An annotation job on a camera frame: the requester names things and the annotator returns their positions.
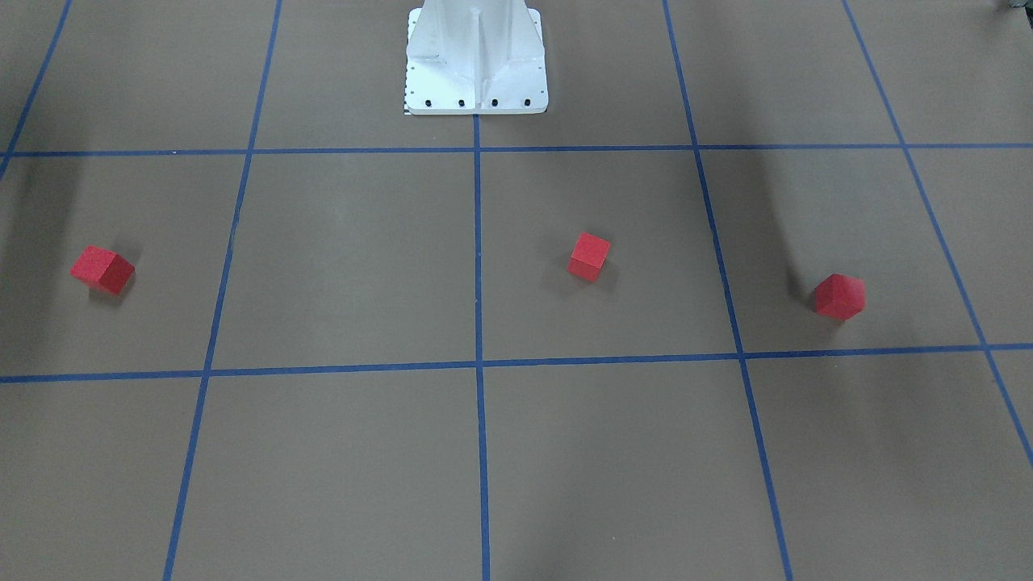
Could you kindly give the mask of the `red block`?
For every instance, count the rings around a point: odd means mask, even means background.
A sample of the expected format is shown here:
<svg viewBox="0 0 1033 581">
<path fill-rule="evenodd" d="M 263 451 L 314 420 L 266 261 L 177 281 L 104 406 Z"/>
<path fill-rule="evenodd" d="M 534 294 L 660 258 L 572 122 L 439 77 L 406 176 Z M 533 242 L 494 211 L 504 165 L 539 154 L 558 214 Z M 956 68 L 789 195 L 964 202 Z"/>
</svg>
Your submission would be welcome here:
<svg viewBox="0 0 1033 581">
<path fill-rule="evenodd" d="M 820 316 L 849 320 L 866 308 L 866 282 L 845 274 L 831 274 L 815 287 L 813 298 L 814 310 Z"/>
<path fill-rule="evenodd" d="M 581 232 L 569 257 L 567 272 L 584 281 L 595 282 L 601 275 L 609 250 L 608 240 L 590 232 Z"/>
</svg>

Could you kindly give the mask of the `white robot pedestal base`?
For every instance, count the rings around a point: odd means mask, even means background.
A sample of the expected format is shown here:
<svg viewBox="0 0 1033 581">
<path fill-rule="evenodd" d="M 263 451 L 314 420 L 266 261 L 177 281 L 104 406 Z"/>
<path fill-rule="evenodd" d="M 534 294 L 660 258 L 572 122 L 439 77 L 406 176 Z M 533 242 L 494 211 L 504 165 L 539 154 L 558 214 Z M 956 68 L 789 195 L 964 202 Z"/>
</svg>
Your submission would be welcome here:
<svg viewBox="0 0 1033 581">
<path fill-rule="evenodd" d="M 409 115 L 549 109 L 542 16 L 524 1 L 424 1 L 407 19 Z"/>
</svg>

